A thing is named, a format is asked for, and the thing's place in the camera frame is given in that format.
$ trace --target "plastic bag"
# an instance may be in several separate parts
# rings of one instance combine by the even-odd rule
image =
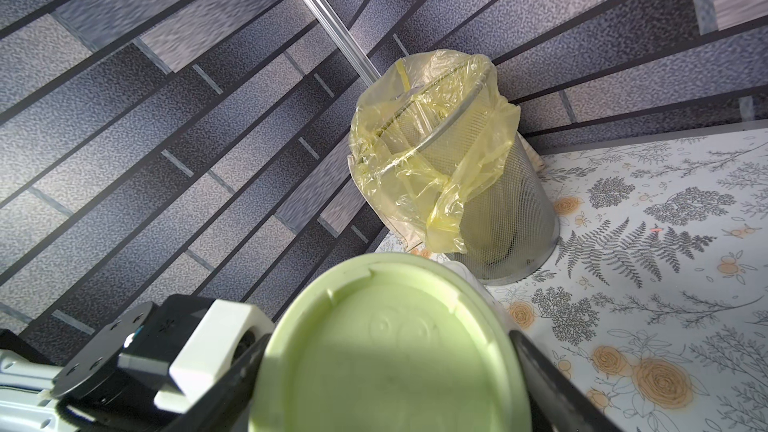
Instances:
[[[486,56],[404,57],[360,95],[352,178],[406,248],[465,253],[464,205],[503,174],[519,120]]]

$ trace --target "metal pole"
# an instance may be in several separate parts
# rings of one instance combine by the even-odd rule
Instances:
[[[381,74],[371,63],[327,0],[303,0],[360,77],[370,86]]]

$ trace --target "table surface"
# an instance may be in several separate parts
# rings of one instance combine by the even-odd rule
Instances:
[[[624,430],[768,432],[768,130],[544,161],[561,241],[492,295]]]

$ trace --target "container lid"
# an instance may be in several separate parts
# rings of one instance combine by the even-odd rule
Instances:
[[[283,315],[250,429],[529,432],[531,415],[509,337],[471,285],[411,254],[366,254]]]

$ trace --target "trash can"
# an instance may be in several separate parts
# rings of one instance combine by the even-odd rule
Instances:
[[[547,260],[560,232],[519,117],[486,56],[405,57],[360,96],[352,177],[406,248],[424,242],[484,284],[515,282]]]

